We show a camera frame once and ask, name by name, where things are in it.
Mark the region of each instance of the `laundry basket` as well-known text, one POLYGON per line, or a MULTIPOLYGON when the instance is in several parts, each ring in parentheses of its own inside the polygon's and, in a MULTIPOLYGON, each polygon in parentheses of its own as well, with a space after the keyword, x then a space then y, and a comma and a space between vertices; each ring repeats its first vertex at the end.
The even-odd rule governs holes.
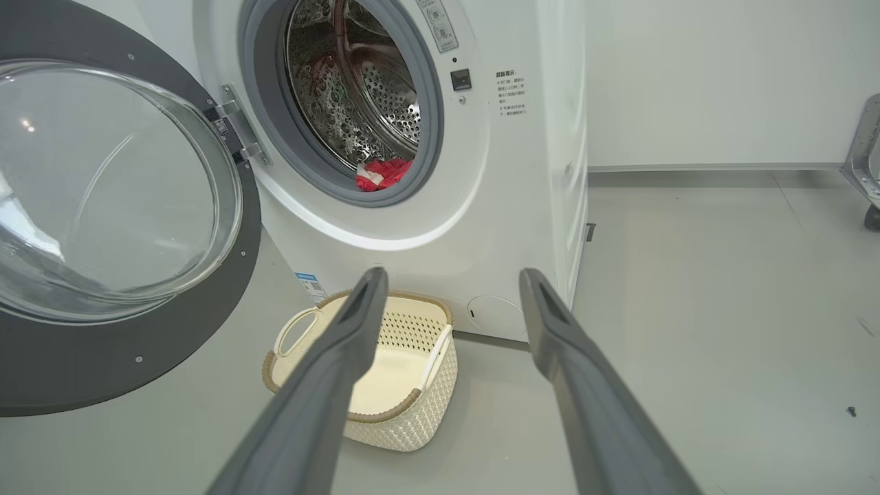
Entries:
MULTIPOLYGON (((272 392, 287 380, 342 307, 349 291, 324 299, 295 315, 275 339, 263 362, 263 381, 272 392), (284 337, 309 314, 309 328, 284 349, 284 337)), ((376 356, 355 384, 344 435, 362 443, 411 452, 424 447, 455 388, 458 360, 452 340, 452 313, 440 300, 410 292, 388 292, 376 356)))

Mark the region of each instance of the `floor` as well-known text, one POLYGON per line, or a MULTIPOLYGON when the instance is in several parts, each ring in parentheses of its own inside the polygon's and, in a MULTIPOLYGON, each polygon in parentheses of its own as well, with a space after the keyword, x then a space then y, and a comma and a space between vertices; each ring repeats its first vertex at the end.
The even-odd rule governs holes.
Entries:
MULTIPOLYGON (((706 494, 880 491, 880 234, 836 173, 593 174, 575 316, 706 494), (847 412, 855 407, 856 416, 847 412)), ((198 352, 108 403, 0 418, 0 493, 197 493, 270 399, 260 364, 311 302, 264 236, 198 352)), ((344 440, 334 493, 574 493, 524 351, 458 341, 436 437, 344 440)))

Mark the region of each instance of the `stainless steel drum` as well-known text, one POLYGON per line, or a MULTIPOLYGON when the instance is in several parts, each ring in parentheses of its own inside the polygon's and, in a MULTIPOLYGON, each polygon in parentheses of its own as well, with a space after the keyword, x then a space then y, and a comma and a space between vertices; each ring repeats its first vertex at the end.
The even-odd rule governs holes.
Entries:
POLYGON ((287 27, 287 73, 315 136, 351 170, 415 157, 413 80, 385 29, 357 2, 301 0, 287 27))

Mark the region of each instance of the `front-loading washing machine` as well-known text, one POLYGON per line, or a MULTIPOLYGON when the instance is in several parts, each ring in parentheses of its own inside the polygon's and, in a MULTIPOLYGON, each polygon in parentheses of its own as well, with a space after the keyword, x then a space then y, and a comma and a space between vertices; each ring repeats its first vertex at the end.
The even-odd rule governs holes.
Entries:
POLYGON ((519 341, 523 267, 571 304, 583 0, 2 9, 0 352, 42 363, 0 379, 3 413, 176 366, 237 304, 260 224, 315 300, 381 265, 393 289, 445 299, 456 330, 519 341))

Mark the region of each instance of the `cart wheel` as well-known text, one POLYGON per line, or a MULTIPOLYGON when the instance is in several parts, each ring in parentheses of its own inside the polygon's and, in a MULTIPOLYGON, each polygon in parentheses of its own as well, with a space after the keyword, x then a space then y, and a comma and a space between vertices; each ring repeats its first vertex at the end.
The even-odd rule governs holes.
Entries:
POLYGON ((873 204, 865 213, 865 228, 868 230, 880 231, 880 210, 873 204))

